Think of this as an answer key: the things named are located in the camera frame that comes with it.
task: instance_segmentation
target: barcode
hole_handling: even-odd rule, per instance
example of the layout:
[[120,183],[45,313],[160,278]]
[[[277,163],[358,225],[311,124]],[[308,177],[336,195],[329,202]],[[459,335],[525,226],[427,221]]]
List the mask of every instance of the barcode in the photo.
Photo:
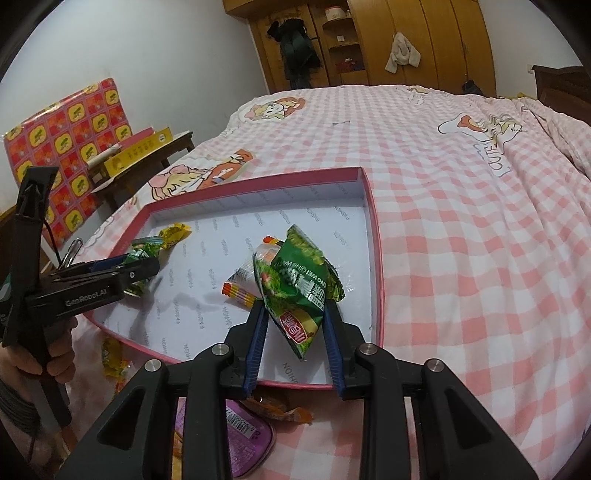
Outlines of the barcode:
[[228,425],[232,425],[247,439],[250,439],[256,431],[256,428],[254,428],[250,423],[244,420],[229,407],[226,407],[226,421],[228,422]]

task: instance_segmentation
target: green snack package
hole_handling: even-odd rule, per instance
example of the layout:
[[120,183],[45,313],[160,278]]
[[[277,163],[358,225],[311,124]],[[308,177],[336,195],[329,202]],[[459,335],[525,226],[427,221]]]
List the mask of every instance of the green snack package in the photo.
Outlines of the green snack package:
[[345,297],[335,268],[296,225],[270,265],[257,253],[253,261],[269,314],[303,360],[324,318],[324,299]]
[[[164,239],[161,236],[148,236],[145,238],[137,238],[131,242],[131,250],[127,254],[127,258],[123,261],[124,264],[141,260],[142,258],[158,257],[160,248],[164,245]],[[125,293],[132,297],[141,297],[146,287],[150,283],[150,279],[140,280],[132,283]]]

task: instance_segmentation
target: white garment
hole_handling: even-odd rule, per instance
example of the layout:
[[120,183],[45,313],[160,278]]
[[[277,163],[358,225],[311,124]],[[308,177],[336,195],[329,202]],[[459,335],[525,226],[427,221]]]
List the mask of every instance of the white garment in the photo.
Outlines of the white garment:
[[419,63],[421,63],[421,54],[402,33],[398,32],[392,42],[392,53],[386,64],[386,70],[396,73],[398,65],[418,67]]

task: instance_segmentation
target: wall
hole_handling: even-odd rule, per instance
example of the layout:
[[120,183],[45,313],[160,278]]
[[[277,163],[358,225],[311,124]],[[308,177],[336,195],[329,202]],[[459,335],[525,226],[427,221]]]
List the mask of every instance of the wall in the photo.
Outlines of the wall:
[[[0,82],[0,133],[107,77],[135,131],[190,129],[196,145],[267,92],[248,24],[226,15],[222,0],[64,0]],[[17,191],[2,146],[0,211]],[[89,219],[85,236],[99,216]]]
[[560,31],[530,0],[479,0],[495,61],[499,96],[536,97],[528,65],[581,65]]

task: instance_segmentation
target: purple container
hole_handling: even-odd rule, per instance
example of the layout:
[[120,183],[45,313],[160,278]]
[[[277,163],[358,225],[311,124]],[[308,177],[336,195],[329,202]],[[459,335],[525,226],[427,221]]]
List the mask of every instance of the purple container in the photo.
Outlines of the purple container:
[[[183,436],[185,399],[178,401],[176,430]],[[273,427],[247,410],[242,404],[226,400],[228,443],[234,478],[246,475],[259,466],[275,444]]]

